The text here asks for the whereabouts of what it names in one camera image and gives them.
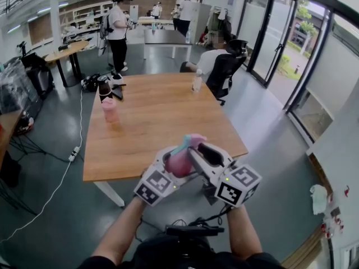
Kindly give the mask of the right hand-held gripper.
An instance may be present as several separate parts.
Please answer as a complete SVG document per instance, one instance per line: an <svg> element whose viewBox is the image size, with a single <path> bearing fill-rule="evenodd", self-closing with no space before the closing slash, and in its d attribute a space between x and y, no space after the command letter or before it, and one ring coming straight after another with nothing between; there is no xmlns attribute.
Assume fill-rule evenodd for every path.
<svg viewBox="0 0 359 269"><path fill-rule="evenodd" d="M211 205L222 201L239 208L253 196L262 181L262 176L252 167L233 163L229 153L211 143L203 142L187 152L195 171L203 176L202 192Z"/></svg>

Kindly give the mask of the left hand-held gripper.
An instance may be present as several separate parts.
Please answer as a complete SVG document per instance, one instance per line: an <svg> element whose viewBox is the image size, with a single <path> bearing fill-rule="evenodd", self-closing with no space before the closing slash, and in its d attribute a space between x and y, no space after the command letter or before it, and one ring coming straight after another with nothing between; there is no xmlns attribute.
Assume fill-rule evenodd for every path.
<svg viewBox="0 0 359 269"><path fill-rule="evenodd" d="M154 162L142 174L134 189L135 196L149 206L157 205L161 200L178 190L181 185L198 177L198 173L195 171L184 177L176 177L165 169L168 157L176 148L177 146L170 146L158 151Z"/></svg>

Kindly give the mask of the pink spray bottle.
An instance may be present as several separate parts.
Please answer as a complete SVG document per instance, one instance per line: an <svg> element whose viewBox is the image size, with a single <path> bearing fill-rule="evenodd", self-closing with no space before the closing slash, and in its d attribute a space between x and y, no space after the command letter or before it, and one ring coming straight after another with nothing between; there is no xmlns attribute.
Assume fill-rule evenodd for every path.
<svg viewBox="0 0 359 269"><path fill-rule="evenodd" d="M191 172L192 164L188 156L188 150L183 150L174 156L169 156L166 161L165 169L173 173L176 177L184 177Z"/></svg>

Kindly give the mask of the pink teal spray nozzle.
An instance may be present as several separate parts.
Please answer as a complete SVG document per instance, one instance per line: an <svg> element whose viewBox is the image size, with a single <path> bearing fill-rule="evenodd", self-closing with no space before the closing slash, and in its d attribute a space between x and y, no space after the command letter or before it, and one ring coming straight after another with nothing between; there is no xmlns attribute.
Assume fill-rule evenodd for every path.
<svg viewBox="0 0 359 269"><path fill-rule="evenodd" d="M193 133L186 134L183 137L183 142L181 145L177 146L172 152L171 156L178 154L179 152L186 150L189 147L198 147L200 143L207 141L205 136L201 134Z"/></svg>

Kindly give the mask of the person's left forearm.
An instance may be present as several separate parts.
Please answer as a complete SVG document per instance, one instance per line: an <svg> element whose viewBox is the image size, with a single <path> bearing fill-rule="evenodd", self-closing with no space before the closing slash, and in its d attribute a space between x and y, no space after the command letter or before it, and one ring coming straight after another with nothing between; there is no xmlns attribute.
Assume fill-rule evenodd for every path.
<svg viewBox="0 0 359 269"><path fill-rule="evenodd" d="M105 257L118 266L135 237L145 207L142 199L134 197L106 231L92 256Z"/></svg>

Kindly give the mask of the person's right forearm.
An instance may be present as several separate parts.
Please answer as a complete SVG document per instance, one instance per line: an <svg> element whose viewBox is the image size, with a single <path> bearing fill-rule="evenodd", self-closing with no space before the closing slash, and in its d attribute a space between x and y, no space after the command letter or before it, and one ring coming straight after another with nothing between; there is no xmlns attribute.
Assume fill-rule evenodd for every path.
<svg viewBox="0 0 359 269"><path fill-rule="evenodd" d="M227 213L231 252L242 260L262 253L260 239L249 218L245 206Z"/></svg>

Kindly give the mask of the clear plastic water bottle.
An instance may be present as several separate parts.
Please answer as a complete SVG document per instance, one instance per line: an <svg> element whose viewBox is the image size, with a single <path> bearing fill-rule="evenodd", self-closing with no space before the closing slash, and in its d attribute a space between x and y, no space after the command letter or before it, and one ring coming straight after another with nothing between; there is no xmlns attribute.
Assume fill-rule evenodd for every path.
<svg viewBox="0 0 359 269"><path fill-rule="evenodd" d="M202 70L201 69L197 69L195 76L192 80L192 86L191 86L191 90L193 92L199 92L200 88L201 88L201 84L202 84Z"/></svg>

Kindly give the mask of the dark brown lidded bottle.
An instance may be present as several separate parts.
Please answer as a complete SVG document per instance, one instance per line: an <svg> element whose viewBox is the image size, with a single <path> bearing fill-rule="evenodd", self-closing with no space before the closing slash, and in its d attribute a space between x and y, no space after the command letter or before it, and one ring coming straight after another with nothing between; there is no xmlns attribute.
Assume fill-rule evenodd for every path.
<svg viewBox="0 0 359 269"><path fill-rule="evenodd" d="M99 90L99 97L100 97L100 101L103 102L104 99L106 98L113 98L112 95L112 89L110 86L110 79L108 78L108 76L103 75L97 78L97 84L98 84L98 90Z"/></svg>

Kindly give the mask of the white table leg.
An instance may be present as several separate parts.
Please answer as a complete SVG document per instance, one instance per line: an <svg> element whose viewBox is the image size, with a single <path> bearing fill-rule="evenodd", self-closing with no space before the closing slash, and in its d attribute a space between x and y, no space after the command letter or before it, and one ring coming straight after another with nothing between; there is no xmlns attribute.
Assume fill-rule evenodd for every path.
<svg viewBox="0 0 359 269"><path fill-rule="evenodd" d="M94 182L94 184L118 207L125 206L124 200L117 194L108 182Z"/></svg>

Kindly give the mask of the black chest-mounted device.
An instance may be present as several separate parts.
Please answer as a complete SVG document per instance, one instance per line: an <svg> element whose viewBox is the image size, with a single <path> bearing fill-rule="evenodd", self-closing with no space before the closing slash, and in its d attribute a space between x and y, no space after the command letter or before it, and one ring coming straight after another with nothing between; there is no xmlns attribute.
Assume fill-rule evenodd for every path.
<svg viewBox="0 0 359 269"><path fill-rule="evenodd" d="M177 226L168 225L165 228L165 233L171 236L188 236L188 237L207 237L217 236L219 233L223 233L224 228L218 226Z"/></svg>

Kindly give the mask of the pink tumbler with lid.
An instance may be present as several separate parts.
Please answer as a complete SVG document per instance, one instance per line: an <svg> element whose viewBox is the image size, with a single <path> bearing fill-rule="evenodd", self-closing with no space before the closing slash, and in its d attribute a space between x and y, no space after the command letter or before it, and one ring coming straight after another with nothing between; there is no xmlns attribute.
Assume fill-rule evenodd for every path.
<svg viewBox="0 0 359 269"><path fill-rule="evenodd" d="M118 121L117 103L113 98L106 97L103 99L102 109L107 122L113 123Z"/></svg>

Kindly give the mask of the person's black clothing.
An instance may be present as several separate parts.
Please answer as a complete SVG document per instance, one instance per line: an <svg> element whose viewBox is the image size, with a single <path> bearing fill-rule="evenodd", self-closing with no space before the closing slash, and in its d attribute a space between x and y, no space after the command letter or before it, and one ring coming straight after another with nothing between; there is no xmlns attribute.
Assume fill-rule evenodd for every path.
<svg viewBox="0 0 359 269"><path fill-rule="evenodd" d="M181 245L177 237L162 234L141 243L130 261L115 265L106 257L92 256L77 269L285 269L265 252L242 260L230 252L214 252L204 238Z"/></svg>

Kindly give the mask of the black flat tool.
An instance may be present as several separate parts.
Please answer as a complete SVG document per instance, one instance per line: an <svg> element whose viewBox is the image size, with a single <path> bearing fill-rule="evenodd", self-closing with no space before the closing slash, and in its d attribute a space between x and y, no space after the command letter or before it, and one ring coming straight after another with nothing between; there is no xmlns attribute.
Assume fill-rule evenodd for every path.
<svg viewBox="0 0 359 269"><path fill-rule="evenodd" d="M114 85L112 86L112 94L115 96L118 100L123 100L123 87L126 86L126 84L123 85Z"/></svg>

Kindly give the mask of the black mesh office chair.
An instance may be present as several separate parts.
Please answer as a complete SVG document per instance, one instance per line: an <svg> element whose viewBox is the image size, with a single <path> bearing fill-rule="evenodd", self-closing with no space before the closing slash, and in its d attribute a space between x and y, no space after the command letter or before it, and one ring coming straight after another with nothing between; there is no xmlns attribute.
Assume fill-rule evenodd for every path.
<svg viewBox="0 0 359 269"><path fill-rule="evenodd" d="M214 68L206 85L221 106L225 104L222 98L229 94L232 87L233 75L247 59L246 46L245 40L231 40L225 45L225 53L215 59Z"/></svg>

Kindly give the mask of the white black device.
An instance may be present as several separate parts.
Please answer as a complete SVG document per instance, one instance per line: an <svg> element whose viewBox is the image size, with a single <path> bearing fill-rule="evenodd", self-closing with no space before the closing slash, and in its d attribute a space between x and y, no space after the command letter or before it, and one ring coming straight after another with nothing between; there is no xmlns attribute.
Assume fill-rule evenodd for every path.
<svg viewBox="0 0 359 269"><path fill-rule="evenodd" d="M111 72L111 82L113 86L121 86L124 84L123 77L114 71Z"/></svg>

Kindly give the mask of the white crumpled cloth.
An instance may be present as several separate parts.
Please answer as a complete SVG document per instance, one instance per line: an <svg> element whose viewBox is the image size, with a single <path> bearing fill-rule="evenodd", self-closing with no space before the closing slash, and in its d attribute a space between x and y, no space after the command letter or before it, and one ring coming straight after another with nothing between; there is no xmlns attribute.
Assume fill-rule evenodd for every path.
<svg viewBox="0 0 359 269"><path fill-rule="evenodd" d="M326 210L328 192L325 187L316 184L310 188L312 210L314 215L322 214Z"/></svg>

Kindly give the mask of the black bag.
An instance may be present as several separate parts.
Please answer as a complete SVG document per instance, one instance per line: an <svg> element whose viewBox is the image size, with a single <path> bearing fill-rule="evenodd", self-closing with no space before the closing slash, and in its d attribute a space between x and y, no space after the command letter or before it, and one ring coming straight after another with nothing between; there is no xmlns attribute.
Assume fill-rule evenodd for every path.
<svg viewBox="0 0 359 269"><path fill-rule="evenodd" d="M93 74L92 76L87 76L81 80L81 87L83 91L86 92L96 92L98 88L97 79L100 77L99 73Z"/></svg>

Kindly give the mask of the stack of wooden planks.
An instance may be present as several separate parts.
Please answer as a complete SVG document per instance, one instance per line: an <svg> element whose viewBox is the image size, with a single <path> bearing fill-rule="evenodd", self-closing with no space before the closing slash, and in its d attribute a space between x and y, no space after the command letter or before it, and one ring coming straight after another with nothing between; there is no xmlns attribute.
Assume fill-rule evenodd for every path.
<svg viewBox="0 0 359 269"><path fill-rule="evenodd" d="M282 266L286 269L307 269L323 248L323 236L321 226L318 226L305 242L282 262Z"/></svg>

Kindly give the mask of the dark table with white legs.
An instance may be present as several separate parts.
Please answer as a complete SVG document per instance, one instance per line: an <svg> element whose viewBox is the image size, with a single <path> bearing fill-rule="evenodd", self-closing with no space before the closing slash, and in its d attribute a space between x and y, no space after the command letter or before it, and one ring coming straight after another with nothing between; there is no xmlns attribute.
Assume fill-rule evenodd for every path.
<svg viewBox="0 0 359 269"><path fill-rule="evenodd" d="M172 47L172 59L177 48L186 48L185 61L190 60L192 44L180 32L175 30L144 30L144 59L149 56L150 47Z"/></svg>

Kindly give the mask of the black framed glass door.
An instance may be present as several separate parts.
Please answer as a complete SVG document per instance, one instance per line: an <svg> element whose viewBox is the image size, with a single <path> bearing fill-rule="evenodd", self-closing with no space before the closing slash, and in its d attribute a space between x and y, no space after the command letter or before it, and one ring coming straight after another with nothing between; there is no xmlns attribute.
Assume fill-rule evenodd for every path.
<svg viewBox="0 0 359 269"><path fill-rule="evenodd" d="M283 54L296 6L296 0L268 0L248 64L248 71L265 88L269 86Z"/></svg>

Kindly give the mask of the coat rack with clothes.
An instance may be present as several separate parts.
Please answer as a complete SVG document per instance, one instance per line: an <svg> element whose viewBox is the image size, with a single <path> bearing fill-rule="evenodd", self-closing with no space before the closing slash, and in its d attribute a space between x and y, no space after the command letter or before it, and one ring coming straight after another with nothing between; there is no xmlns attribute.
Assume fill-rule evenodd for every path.
<svg viewBox="0 0 359 269"><path fill-rule="evenodd" d="M228 9L213 6L206 29L208 31L205 35L207 47L220 48L223 44L230 42L233 39L233 34Z"/></svg>

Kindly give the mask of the white locker cabinet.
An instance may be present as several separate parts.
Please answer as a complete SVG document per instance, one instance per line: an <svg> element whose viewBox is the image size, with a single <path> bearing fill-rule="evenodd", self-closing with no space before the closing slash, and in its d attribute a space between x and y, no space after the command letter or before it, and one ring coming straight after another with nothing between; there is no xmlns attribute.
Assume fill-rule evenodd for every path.
<svg viewBox="0 0 359 269"><path fill-rule="evenodd" d="M194 2L192 4L192 19L189 27L191 43L196 44L205 31L211 6Z"/></svg>

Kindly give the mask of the round wooden table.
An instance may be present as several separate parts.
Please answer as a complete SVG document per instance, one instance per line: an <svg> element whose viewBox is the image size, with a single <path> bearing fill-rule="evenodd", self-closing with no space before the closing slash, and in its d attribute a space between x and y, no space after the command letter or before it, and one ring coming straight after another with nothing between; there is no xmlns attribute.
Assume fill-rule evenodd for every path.
<svg viewBox="0 0 359 269"><path fill-rule="evenodd" d="M80 70L79 60L77 57L77 53L81 50L85 49L88 46L89 42L87 40L77 41L67 45L67 48L61 46L61 50L48 54L44 59L47 63L55 62L58 67L58 72L60 74L63 86L65 88L76 86L81 82L84 78ZM72 75L65 77L61 59L69 58L71 67L72 67Z"/></svg>

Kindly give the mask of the wooden side desk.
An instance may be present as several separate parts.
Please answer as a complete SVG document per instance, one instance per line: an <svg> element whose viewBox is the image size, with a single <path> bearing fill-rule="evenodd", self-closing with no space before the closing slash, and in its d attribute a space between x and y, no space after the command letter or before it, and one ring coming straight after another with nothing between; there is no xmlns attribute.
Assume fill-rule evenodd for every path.
<svg viewBox="0 0 359 269"><path fill-rule="evenodd" d="M22 111L18 110L0 115L0 167L21 114Z"/></svg>

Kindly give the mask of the plastic wrapped black crate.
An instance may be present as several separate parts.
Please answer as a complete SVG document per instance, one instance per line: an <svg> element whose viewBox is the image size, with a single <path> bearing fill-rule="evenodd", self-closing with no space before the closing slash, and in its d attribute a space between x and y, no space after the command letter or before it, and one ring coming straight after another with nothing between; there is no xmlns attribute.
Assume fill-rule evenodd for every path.
<svg viewBox="0 0 359 269"><path fill-rule="evenodd" d="M0 72L0 114L21 110L34 117L41 107L40 96L21 60L10 63Z"/></svg>

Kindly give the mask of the red and white wall clips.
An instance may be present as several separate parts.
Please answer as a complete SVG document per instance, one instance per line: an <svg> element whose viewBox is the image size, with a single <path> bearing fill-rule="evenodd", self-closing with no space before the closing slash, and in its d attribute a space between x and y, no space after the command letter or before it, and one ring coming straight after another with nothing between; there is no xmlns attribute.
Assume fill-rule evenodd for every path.
<svg viewBox="0 0 359 269"><path fill-rule="evenodd" d="M321 229L326 239L331 239L335 235L340 235L344 230L344 202L348 199L348 187L343 191L332 191L327 197L326 210L323 214Z"/></svg>

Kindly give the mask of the white wall shelving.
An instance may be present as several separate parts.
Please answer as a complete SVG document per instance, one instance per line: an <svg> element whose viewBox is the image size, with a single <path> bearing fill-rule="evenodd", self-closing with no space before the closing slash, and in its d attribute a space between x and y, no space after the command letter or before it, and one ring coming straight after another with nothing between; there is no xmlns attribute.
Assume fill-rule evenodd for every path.
<svg viewBox="0 0 359 269"><path fill-rule="evenodd" d="M100 30L103 17L108 15L113 2L99 2L69 9L63 7L59 12L62 37L95 33Z"/></svg>

